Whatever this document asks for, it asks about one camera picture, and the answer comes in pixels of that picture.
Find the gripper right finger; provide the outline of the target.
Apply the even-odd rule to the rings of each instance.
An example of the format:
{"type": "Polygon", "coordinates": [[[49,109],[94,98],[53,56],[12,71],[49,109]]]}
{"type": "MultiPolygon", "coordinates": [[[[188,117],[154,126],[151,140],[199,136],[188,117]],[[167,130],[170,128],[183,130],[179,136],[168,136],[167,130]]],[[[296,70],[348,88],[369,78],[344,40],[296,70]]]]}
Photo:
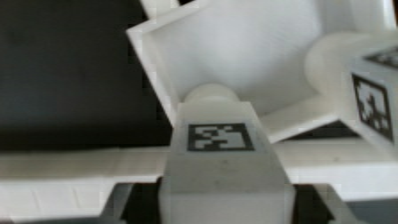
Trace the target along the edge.
{"type": "Polygon", "coordinates": [[[367,224],[328,184],[295,184],[291,224],[367,224]]]}

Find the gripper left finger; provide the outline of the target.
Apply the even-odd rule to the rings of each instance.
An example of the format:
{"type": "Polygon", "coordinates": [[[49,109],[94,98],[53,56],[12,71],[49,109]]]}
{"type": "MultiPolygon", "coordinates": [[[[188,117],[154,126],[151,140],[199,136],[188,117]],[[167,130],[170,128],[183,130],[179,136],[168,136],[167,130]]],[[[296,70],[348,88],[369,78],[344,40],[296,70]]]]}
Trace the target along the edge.
{"type": "Polygon", "coordinates": [[[117,183],[99,217],[108,224],[161,224],[158,183],[117,183]]]}

